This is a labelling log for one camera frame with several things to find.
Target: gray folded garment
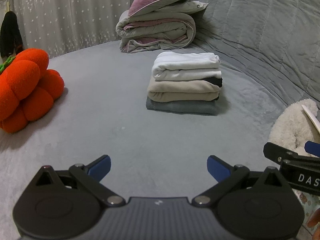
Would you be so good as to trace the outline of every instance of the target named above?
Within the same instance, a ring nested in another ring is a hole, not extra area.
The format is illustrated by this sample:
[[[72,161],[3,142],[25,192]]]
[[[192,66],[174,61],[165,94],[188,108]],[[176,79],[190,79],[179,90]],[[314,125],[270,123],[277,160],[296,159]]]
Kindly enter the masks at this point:
[[[171,101],[171,102],[156,102],[147,97],[146,107],[148,110],[157,110],[181,114],[212,114],[217,115],[219,110],[215,106],[216,100],[212,101]]]

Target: curtain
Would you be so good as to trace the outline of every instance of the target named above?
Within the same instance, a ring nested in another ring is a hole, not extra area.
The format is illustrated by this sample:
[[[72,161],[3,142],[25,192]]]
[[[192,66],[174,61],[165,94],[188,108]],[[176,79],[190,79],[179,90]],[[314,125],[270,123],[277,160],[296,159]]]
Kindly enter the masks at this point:
[[[56,57],[118,40],[120,15],[133,0],[11,0],[25,48]]]

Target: pumpkin plush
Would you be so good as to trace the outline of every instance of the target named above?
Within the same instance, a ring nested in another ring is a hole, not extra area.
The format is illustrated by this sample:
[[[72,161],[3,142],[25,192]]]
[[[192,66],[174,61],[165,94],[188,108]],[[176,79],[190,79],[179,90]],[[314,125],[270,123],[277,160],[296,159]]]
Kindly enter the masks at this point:
[[[0,67],[0,127],[8,133],[43,117],[62,95],[63,79],[47,69],[48,54],[26,49]]]

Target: stack of bedding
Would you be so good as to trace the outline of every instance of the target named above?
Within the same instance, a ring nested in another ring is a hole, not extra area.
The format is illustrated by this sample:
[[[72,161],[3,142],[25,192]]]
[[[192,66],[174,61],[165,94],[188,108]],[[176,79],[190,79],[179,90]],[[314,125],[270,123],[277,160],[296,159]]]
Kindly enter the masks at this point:
[[[120,50],[134,53],[187,46],[196,35],[193,15],[207,6],[188,0],[134,0],[116,26]]]
[[[147,109],[212,114],[222,87],[219,66],[213,53],[160,53],[152,67]]]

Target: blue gripper pad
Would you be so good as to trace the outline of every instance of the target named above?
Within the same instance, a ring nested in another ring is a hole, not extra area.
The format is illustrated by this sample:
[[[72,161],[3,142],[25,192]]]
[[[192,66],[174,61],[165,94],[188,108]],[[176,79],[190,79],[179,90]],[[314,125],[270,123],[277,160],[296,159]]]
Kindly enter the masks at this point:
[[[304,145],[304,150],[307,153],[320,157],[320,144],[307,141]]]
[[[109,156],[106,156],[88,170],[88,175],[96,181],[100,181],[109,173],[110,169],[111,159]]]
[[[207,160],[207,169],[212,177],[216,179],[217,182],[221,182],[231,175],[231,166],[224,163],[222,160],[210,156]]]

